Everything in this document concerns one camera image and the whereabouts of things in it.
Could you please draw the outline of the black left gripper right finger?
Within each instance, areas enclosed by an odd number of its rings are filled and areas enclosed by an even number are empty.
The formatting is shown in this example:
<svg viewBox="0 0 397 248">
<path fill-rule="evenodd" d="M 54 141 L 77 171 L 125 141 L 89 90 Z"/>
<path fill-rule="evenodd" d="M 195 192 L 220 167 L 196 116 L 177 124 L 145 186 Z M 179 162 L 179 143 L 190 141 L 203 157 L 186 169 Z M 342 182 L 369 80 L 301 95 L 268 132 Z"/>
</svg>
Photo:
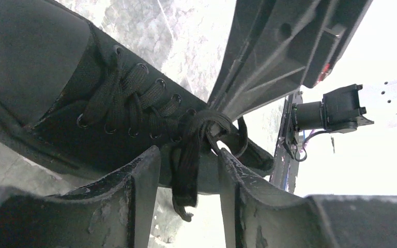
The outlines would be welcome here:
<svg viewBox="0 0 397 248">
<path fill-rule="evenodd" d="M 225 149 L 218 166 L 227 247 L 397 247 L 397 196 L 299 197 Z"/>
</svg>

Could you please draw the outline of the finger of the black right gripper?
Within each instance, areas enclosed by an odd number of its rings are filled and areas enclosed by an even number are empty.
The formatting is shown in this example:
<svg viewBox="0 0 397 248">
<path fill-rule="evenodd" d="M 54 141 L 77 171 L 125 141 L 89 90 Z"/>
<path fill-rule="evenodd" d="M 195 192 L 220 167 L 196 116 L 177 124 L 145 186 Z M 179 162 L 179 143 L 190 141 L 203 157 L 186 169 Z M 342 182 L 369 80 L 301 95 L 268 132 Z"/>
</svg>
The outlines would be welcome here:
<svg viewBox="0 0 397 248">
<path fill-rule="evenodd" d="M 232 120 L 313 88 L 344 54 L 370 1 L 237 1 L 209 107 Z"/>
</svg>

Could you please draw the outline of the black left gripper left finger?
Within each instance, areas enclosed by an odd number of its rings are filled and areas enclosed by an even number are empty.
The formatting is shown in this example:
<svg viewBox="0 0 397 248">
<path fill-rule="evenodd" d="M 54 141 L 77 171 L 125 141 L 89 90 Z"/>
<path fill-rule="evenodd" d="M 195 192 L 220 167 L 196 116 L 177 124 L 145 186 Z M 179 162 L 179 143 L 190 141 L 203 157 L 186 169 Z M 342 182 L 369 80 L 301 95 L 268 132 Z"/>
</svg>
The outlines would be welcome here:
<svg viewBox="0 0 397 248">
<path fill-rule="evenodd" d="M 0 247 L 147 247 L 160 151 L 65 195 L 0 187 Z"/>
</svg>

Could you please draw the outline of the black canvas sneaker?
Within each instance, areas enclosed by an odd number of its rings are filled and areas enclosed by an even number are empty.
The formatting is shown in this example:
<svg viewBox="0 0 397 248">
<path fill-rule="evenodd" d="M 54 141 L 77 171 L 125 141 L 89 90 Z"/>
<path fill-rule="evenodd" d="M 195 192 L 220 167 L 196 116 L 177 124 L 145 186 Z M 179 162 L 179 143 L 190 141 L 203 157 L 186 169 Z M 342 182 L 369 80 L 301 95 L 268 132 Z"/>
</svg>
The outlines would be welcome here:
<svg viewBox="0 0 397 248">
<path fill-rule="evenodd" d="M 157 146 L 162 156 L 159 186 L 171 188 L 169 163 L 175 144 L 166 134 L 152 139 L 147 124 L 136 137 L 128 135 L 127 125 L 106 133 L 104 120 L 85 129 L 77 125 L 105 79 L 116 45 L 126 51 L 128 67 L 144 63 L 149 68 L 148 84 L 162 78 L 167 97 L 181 96 L 174 117 L 208 109 L 204 101 L 60 3 L 0 1 L 0 142 L 54 172 L 85 179 L 97 179 Z M 232 124 L 226 133 L 213 125 L 211 133 L 254 172 L 271 172 L 273 156 L 247 139 L 246 127 L 238 130 Z M 208 143 L 200 150 L 197 189 L 219 192 L 217 150 Z"/>
</svg>

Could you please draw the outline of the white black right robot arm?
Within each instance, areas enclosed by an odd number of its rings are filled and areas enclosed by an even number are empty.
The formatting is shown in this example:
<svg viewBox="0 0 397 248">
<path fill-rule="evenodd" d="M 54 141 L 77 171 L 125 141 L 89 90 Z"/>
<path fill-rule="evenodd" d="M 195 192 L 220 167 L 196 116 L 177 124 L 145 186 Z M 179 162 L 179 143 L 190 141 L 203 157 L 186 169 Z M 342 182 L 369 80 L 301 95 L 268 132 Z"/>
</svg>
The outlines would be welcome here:
<svg viewBox="0 0 397 248">
<path fill-rule="evenodd" d="M 236 1 L 221 70 L 208 104 L 231 121 L 268 103 L 315 87 L 344 54 L 372 1 Z M 379 89 L 382 108 L 397 114 L 397 81 Z M 371 125 L 362 85 L 338 88 L 321 102 L 297 104 L 297 131 L 347 133 Z"/>
</svg>

